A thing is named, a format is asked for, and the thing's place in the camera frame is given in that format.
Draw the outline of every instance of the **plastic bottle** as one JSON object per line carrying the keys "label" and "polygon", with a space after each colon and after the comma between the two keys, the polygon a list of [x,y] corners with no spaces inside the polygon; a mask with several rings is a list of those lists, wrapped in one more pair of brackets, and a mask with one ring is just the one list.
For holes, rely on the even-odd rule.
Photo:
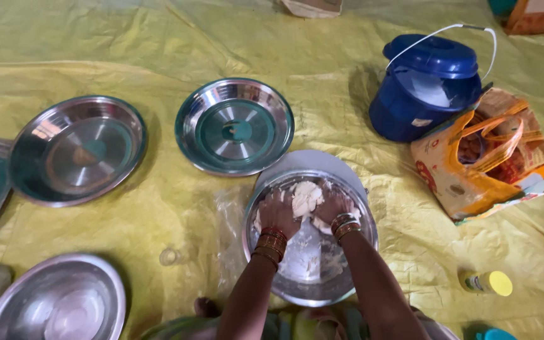
{"label": "plastic bottle", "polygon": [[509,277],[503,272],[465,272],[459,275],[461,286],[471,293],[497,294],[507,297],[513,291]]}

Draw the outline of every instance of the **orange plastic bag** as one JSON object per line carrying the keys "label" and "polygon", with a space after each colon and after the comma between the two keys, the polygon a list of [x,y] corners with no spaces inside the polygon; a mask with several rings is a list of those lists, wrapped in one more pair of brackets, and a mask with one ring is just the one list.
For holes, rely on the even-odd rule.
{"label": "orange plastic bag", "polygon": [[[492,88],[476,111],[411,144],[417,171],[457,224],[544,194],[544,137],[528,103]],[[474,115],[484,119],[466,127]],[[463,165],[459,142],[478,131],[489,148]]]}

